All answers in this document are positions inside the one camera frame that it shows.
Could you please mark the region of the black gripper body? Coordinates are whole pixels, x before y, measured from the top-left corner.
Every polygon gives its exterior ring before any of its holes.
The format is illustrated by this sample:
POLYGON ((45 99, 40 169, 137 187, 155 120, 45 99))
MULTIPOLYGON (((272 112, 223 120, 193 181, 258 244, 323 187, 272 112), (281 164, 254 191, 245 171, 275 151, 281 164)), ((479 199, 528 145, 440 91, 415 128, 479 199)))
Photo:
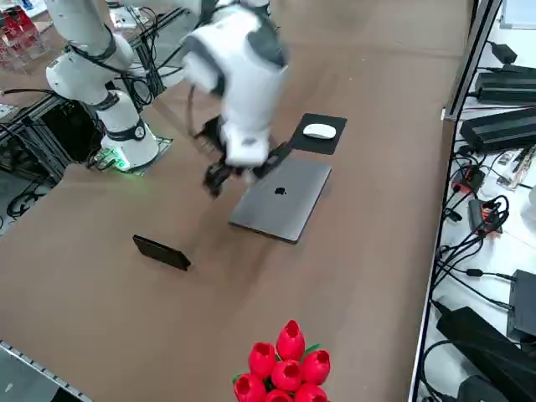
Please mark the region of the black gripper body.
POLYGON ((236 176, 236 177, 252 177, 252 178, 263 178, 267 174, 268 164, 264 163, 258 167, 234 167, 226 164, 225 162, 217 162, 217 169, 223 172, 223 175, 226 176, 236 176))

